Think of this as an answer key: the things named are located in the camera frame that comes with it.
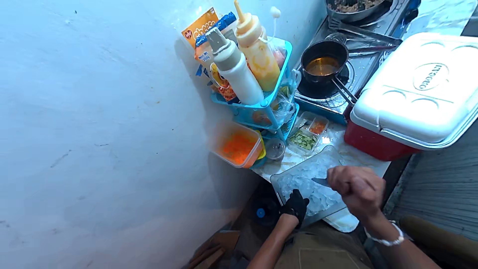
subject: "black glove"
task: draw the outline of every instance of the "black glove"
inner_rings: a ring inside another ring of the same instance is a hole
[[[298,189],[293,189],[289,200],[287,200],[285,205],[281,208],[281,213],[297,217],[299,220],[299,225],[296,227],[296,229],[298,229],[302,225],[302,221],[304,221],[308,204],[309,199],[302,198],[300,191]]]

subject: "red cooler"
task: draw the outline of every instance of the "red cooler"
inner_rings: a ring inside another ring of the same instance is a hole
[[[383,161],[456,142],[478,117],[478,38],[406,39],[365,85],[344,140]]]

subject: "chopped chili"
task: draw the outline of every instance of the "chopped chili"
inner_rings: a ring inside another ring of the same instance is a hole
[[[314,123],[314,125],[309,128],[309,131],[311,131],[312,133],[316,135],[319,135],[323,132],[325,128],[326,128],[325,123],[317,122],[317,123]]]

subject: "white squeeze bottle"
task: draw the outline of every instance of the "white squeeze bottle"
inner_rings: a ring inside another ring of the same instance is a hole
[[[255,105],[264,100],[259,83],[247,67],[246,57],[236,43],[225,38],[217,27],[206,33],[219,74],[229,81],[241,103]]]
[[[239,16],[235,32],[239,49],[246,56],[250,69],[262,90],[274,90],[281,71],[271,49],[262,41],[267,40],[265,28],[261,26],[256,15],[242,13],[237,0],[234,0],[234,5]]]

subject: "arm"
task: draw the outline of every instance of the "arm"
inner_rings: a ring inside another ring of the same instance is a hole
[[[257,252],[254,259],[250,262],[248,269],[272,269],[279,259],[282,247],[286,238],[291,234],[294,228],[299,224],[299,220],[292,215],[283,214],[279,218],[271,235]]]
[[[303,199],[298,189],[292,190],[289,200],[281,208],[283,214],[247,269],[274,268],[285,240],[296,227],[302,224],[308,204],[309,199]]]
[[[331,188],[340,195],[349,211],[377,239],[394,241],[399,237],[397,229],[380,210],[385,180],[369,168],[339,166],[327,171]],[[425,253],[410,240],[400,245],[386,247],[376,244],[380,252],[395,269],[439,269]]]

